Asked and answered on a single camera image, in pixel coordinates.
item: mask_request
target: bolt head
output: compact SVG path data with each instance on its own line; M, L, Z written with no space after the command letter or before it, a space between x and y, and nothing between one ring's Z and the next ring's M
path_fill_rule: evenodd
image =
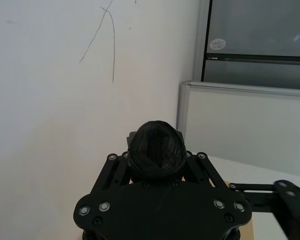
M234 207L235 207L236 210L238 210L238 211L240 211L240 212L241 212L241 211L242 211L242 212L245 211L245 207L243 206L243 204L241 204L241 203L239 203L239 202L238 202L238 203L235 202L235 203L234 203Z
M291 197L293 197L293 196L295 197L295 193L292 192L292 191L287 191L286 194L289 195L289 196L291 196Z
M100 203L99 205L99 210L102 211L102 212L105 212L105 211L108 211L110 209L110 203L109 202L102 202Z
M282 187L287 187L288 185L285 182L279 182L279 185Z
M205 159L206 158L206 156L203 153L202 154L200 153L198 156L199 156L200 159Z
M84 216L90 212L90 208L88 206L83 206L79 210L79 215Z
M229 213L226 213L226 214L224 215L224 219L225 219L225 221L227 221L228 223L229 223L229 222L232 223L232 222L234 221L234 217L233 217L231 214L229 214Z
M144 182L144 183L142 184L142 186L143 186L144 188L148 188L148 187L150 187L150 184L149 184L148 182Z
M110 159L110 160L115 160L115 159L116 159L116 155L110 155L110 156L109 156L109 159Z
M171 184L173 187L177 187L179 185L177 181L173 181Z
M224 208L224 203L220 200L214 200L214 206L216 206L218 209L223 209Z
M95 218L93 219L92 224L95 225L95 226L101 225L101 224L102 224L102 218L101 218L100 216L95 217Z

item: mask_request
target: black mesh ball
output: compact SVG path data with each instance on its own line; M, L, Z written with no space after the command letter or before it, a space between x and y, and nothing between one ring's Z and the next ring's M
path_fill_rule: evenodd
M139 180L173 176L182 168L186 158L182 137L164 121L142 125L128 150L132 176Z

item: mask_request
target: round sticker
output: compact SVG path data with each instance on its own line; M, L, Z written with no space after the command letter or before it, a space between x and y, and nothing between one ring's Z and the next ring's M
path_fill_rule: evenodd
M210 43L210 48L213 50L221 50L225 47L225 40L218 38L218 39L214 39L213 41L211 41Z

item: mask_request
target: black bracket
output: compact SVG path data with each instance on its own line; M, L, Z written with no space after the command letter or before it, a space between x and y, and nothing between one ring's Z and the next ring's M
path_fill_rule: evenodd
M252 210L205 153L188 151L181 177L158 182L131 183L128 160L127 152L110 154L91 193L77 203L73 217L84 239L240 239Z
M270 185L231 183L230 189L241 193L253 212L273 213L288 239L300 240L300 187L279 180Z

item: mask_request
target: pen mark on wall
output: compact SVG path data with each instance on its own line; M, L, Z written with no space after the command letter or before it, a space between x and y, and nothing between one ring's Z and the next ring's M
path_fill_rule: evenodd
M112 14L108 11L108 9L105 9L103 7L102 8L105 12L104 13L108 13L111 17L111 21L112 21L112 27L113 27L113 70L112 70L112 83L114 83L114 67L115 67L115 28L114 28L114 22L113 22L113 17Z
M15 21L12 21L11 19L8 19L5 23L6 23L6 24L13 24L13 25L22 25L22 24L20 24L20 23L17 23L17 22L15 22Z
M101 22L100 22L100 24L99 24L99 27L98 27L98 28L97 28L97 30L95 31L95 34L94 34L93 38L91 39L91 41L90 41L90 43L89 43L88 47L86 48L86 50L85 50L85 52L84 52L84 54L83 54L82 58L80 59L79 63L80 63L80 62L81 62L81 61L84 59L84 57L85 57L86 53L89 51L89 48L90 48L91 44L93 43L93 41L94 41L94 39L95 39L95 37L96 37L96 35L97 35L98 31L99 31L99 30L100 30L100 28L101 28L101 25L102 25L102 22L103 22L104 16L105 16L106 12L108 11L109 7L111 6L112 2L113 2L113 0L111 0L111 2L110 2L110 4L109 4L109 6L106 8L106 11L104 12L104 14L103 14L103 16L102 16L102 19L101 19Z

